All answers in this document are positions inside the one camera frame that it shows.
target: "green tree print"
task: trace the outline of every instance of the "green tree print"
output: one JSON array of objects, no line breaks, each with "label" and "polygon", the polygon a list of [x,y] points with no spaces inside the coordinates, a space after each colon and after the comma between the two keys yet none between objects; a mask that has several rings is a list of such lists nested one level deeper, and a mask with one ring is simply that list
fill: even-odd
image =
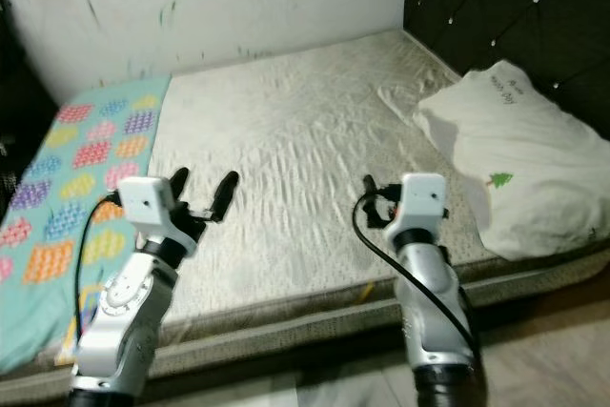
[{"label": "green tree print", "polygon": [[502,173],[492,173],[489,175],[490,180],[485,183],[487,186],[494,185],[496,189],[504,186],[506,183],[511,181],[513,175],[511,173],[502,172]]}]

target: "tiled floor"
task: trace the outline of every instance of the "tiled floor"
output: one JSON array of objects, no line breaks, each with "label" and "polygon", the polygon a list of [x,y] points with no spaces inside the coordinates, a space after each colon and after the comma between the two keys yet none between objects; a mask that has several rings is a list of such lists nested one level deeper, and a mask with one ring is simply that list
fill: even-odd
[{"label": "tiled floor", "polygon": [[[493,407],[610,405],[610,299],[549,312],[483,334]],[[146,404],[149,407],[415,406],[402,350],[323,369],[274,376]]]}]

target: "black tufted headboard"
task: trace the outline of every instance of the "black tufted headboard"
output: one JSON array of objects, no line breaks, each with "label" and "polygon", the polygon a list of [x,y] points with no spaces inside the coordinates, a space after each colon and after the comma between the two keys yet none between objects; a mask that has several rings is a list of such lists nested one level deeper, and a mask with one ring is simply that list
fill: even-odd
[{"label": "black tufted headboard", "polygon": [[404,28],[459,73],[508,59],[610,139],[610,0],[405,0]]}]

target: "black cable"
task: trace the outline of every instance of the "black cable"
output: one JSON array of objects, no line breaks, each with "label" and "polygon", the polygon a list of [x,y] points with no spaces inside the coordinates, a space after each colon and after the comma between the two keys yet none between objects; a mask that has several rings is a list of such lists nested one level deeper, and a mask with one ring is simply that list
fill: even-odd
[{"label": "black cable", "polygon": [[85,238],[87,238],[87,231],[89,230],[89,226],[92,223],[92,218],[97,209],[104,202],[111,201],[110,196],[104,197],[102,200],[95,204],[93,210],[89,214],[87,218],[87,222],[85,223],[85,229],[83,229],[83,235],[80,239],[80,246],[78,247],[78,257],[76,258],[76,269],[74,269],[74,319],[76,320],[76,344],[80,340],[80,337],[83,335],[83,325],[80,321],[80,266],[83,260],[83,249],[85,248]]},{"label": "black cable", "polygon": [[404,267],[402,267],[400,265],[400,263],[398,263],[397,261],[392,259],[390,256],[388,256],[387,254],[382,252],[378,248],[378,246],[375,245],[371,240],[369,240],[366,237],[366,235],[364,235],[362,233],[360,228],[358,228],[358,224],[356,221],[358,205],[360,205],[360,203],[363,202],[364,199],[366,199],[367,197],[370,197],[371,195],[383,195],[383,194],[380,191],[373,191],[373,192],[363,194],[358,199],[358,201],[354,205],[354,209],[352,210],[352,226],[354,227],[354,232],[356,233],[357,237],[360,239],[360,241],[362,243],[364,243],[364,245],[367,246],[367,248],[369,250],[371,250],[373,253],[375,253],[385,262],[390,264],[390,266],[392,266],[394,268],[394,270],[396,270],[399,274],[401,274],[407,281],[409,281],[418,290],[420,290],[421,293],[423,295],[425,295],[433,304],[435,304],[435,306],[437,306],[437,308],[445,316],[447,316],[447,319],[449,319],[449,321],[451,321],[451,324],[453,324],[456,327],[457,331],[460,333],[462,338],[466,341],[466,344],[470,347],[470,350],[473,352],[473,354],[478,355],[479,351],[477,348],[477,344],[475,343],[475,340],[473,339],[471,334],[466,330],[466,328],[461,324],[461,322],[458,320],[458,318],[451,312],[451,310],[449,310],[447,308],[447,306],[445,304],[443,304],[442,301],[432,291],[430,291],[428,288],[426,288],[423,283],[421,283],[419,280],[417,280],[417,278],[415,278],[409,271],[407,271]]},{"label": "black cable", "polygon": [[468,326],[471,329],[471,337],[475,342],[475,358],[480,359],[480,338],[478,337],[478,333],[473,332],[473,329],[478,329],[477,318],[475,316],[475,308],[473,307],[472,302],[470,301],[470,297],[466,294],[466,291],[460,286],[459,287],[459,297],[464,303],[464,308],[466,309],[466,319],[468,320]]}]

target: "colorful blanket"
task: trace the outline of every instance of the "colorful blanket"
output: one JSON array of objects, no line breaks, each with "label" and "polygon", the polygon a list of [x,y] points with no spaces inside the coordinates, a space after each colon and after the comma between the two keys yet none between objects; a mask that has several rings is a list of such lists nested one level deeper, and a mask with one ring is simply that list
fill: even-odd
[{"label": "colorful blanket", "polygon": [[[87,216],[121,178],[146,174],[169,81],[84,92],[57,114],[0,226],[0,374],[66,332]],[[122,210],[103,204],[85,243],[81,287],[117,271],[134,237]]]}]

